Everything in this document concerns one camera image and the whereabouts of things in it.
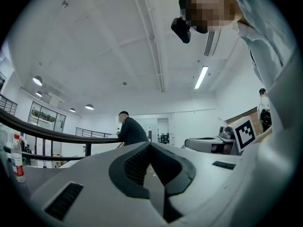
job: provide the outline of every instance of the fluorescent light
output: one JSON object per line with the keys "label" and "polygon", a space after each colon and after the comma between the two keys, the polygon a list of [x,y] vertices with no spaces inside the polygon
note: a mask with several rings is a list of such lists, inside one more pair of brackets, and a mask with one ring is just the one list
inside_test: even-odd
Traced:
{"label": "fluorescent light", "polygon": [[37,94],[39,97],[42,97],[42,92],[37,91],[36,94]]}
{"label": "fluorescent light", "polygon": [[208,70],[208,66],[204,66],[202,68],[202,71],[201,71],[201,74],[199,76],[198,82],[197,82],[197,84],[195,86],[195,89],[198,89],[200,87],[200,85],[201,85],[201,83],[202,83],[202,81],[203,81],[203,79],[204,79],[204,77],[205,77],[205,75],[207,73],[207,70]]}
{"label": "fluorescent light", "polygon": [[89,110],[94,110],[94,106],[91,105],[91,104],[87,104],[87,105],[85,106],[85,108],[87,108],[87,109],[89,109]]}
{"label": "fluorescent light", "polygon": [[33,78],[33,81],[36,83],[36,84],[38,84],[39,86],[42,86],[42,78],[41,78],[41,76],[35,76],[34,78]]}

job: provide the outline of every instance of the railing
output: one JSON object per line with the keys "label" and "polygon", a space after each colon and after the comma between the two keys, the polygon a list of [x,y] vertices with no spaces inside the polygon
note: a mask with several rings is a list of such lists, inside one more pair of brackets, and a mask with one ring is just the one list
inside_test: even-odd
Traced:
{"label": "railing", "polygon": [[81,128],[76,128],[77,136],[86,136],[86,137],[96,137],[96,138],[107,138],[108,136],[112,135],[109,133],[102,133],[97,131],[89,131]]}
{"label": "railing", "polygon": [[18,104],[0,94],[0,108],[4,111],[8,112],[11,115],[15,115],[17,105]]}
{"label": "railing", "polygon": [[[5,112],[0,109],[0,122],[14,130],[23,132],[28,135],[32,135],[45,140],[52,140],[65,143],[75,143],[75,144],[85,144],[85,156],[91,155],[91,145],[92,144],[107,144],[107,143],[119,143],[121,140],[119,138],[97,138],[97,137],[82,137],[70,134],[63,134],[59,132],[54,132],[26,123],[15,116]],[[10,148],[5,147],[4,150],[10,153]],[[65,160],[79,160],[83,157],[47,157],[34,154],[28,154],[22,152],[22,156],[30,159],[48,160],[48,161],[65,161]]]}

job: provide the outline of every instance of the man in black jacket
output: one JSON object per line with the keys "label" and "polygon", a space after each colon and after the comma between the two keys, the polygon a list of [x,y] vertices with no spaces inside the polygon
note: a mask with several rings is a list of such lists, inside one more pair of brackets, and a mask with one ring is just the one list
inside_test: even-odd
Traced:
{"label": "man in black jacket", "polygon": [[128,112],[122,111],[119,114],[119,121],[122,127],[121,132],[117,132],[117,136],[125,142],[125,145],[148,141],[144,129],[136,120],[129,117]]}

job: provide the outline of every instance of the black jacket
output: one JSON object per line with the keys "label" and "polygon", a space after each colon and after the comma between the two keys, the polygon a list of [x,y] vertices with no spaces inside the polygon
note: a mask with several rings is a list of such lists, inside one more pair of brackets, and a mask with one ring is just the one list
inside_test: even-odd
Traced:
{"label": "black jacket", "polygon": [[118,137],[125,142],[125,145],[148,141],[144,129],[136,120],[130,117],[125,119]]}

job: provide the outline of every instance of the bottle label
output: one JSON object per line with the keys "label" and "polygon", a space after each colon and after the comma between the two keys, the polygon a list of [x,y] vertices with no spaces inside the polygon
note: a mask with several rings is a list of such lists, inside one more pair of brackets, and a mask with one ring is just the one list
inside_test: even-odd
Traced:
{"label": "bottle label", "polygon": [[13,170],[16,176],[23,176],[23,165],[22,158],[11,158],[11,164],[13,165]]}

